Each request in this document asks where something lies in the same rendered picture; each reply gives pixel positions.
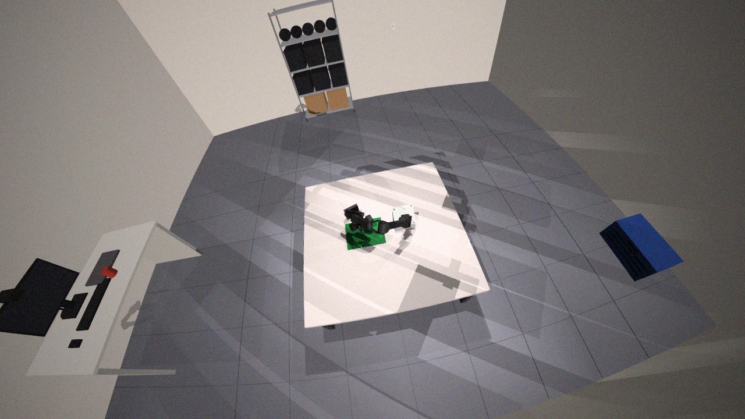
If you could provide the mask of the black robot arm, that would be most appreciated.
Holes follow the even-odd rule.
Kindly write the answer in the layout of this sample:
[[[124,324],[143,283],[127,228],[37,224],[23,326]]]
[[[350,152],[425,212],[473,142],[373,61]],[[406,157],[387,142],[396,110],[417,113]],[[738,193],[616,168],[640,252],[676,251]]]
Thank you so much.
[[[352,223],[359,223],[362,230],[372,230],[374,233],[379,235],[384,235],[388,233],[389,230],[393,230],[394,228],[399,228],[402,226],[403,228],[410,228],[412,216],[409,214],[404,214],[399,217],[398,221],[394,222],[384,222],[382,220],[376,220],[375,222],[369,222],[364,218],[364,213],[361,211],[352,211],[347,209],[344,213],[345,217],[350,218],[350,221]],[[373,223],[378,222],[378,231],[373,229]]]

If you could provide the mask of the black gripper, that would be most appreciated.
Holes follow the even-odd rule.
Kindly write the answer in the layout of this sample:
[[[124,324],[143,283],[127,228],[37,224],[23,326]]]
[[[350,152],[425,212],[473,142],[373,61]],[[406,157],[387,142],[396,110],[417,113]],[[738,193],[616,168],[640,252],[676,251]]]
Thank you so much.
[[[368,220],[369,222],[373,222],[373,218],[371,217],[371,215],[367,215],[365,217],[365,219]],[[350,226],[350,230],[352,232],[355,231],[355,230],[360,230],[359,223],[355,223],[355,224],[354,223],[351,223],[351,225],[349,225],[349,226]]]

